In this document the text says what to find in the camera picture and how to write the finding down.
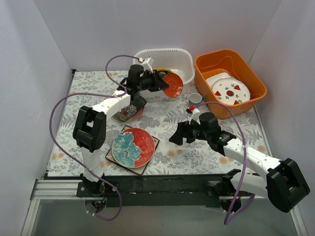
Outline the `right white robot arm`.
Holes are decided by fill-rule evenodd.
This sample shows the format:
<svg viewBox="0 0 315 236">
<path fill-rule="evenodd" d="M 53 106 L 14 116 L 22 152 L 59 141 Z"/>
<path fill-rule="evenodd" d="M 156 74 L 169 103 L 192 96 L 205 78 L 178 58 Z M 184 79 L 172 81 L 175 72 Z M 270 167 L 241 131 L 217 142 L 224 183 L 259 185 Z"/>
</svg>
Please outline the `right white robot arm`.
<svg viewBox="0 0 315 236">
<path fill-rule="evenodd" d="M 179 146 L 195 140 L 206 141 L 215 152 L 242 163 L 255 173 L 242 174 L 241 170 L 233 169 L 210 187 L 212 194 L 232 196 L 241 190 L 267 198 L 278 210 L 289 212 L 310 193 L 294 160 L 279 160 L 244 146 L 235 135 L 221 129 L 211 112 L 201 114 L 198 121 L 178 123 L 177 130 L 169 138 L 171 143 Z"/>
</svg>

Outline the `yellow dotted scalloped plate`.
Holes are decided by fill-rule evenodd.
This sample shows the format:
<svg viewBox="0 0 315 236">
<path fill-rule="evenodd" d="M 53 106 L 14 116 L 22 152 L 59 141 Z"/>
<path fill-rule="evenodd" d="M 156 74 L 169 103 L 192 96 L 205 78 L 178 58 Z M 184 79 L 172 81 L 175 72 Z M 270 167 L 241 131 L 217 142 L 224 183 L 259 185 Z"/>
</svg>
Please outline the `yellow dotted scalloped plate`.
<svg viewBox="0 0 315 236">
<path fill-rule="evenodd" d="M 166 68 L 158 68 L 156 69 L 156 71 L 159 74 L 169 74 L 169 73 L 173 73 L 170 69 L 166 69 Z"/>
</svg>

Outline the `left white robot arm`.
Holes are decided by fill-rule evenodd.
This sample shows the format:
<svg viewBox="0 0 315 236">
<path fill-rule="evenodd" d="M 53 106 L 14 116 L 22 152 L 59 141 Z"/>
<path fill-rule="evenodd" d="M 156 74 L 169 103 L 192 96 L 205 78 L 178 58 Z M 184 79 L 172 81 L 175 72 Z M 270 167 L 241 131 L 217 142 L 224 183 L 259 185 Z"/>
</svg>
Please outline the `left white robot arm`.
<svg viewBox="0 0 315 236">
<path fill-rule="evenodd" d="M 84 172 L 80 175 L 84 188 L 95 197 L 104 193 L 102 182 L 100 148 L 106 139 L 107 121 L 116 113 L 126 108 L 140 97 L 140 92 L 148 90 L 156 92 L 169 88 L 163 80 L 169 72 L 145 69 L 144 65 L 130 66 L 128 76 L 124 78 L 112 95 L 91 106 L 79 109 L 73 130 L 73 138 L 81 149 Z"/>
</svg>

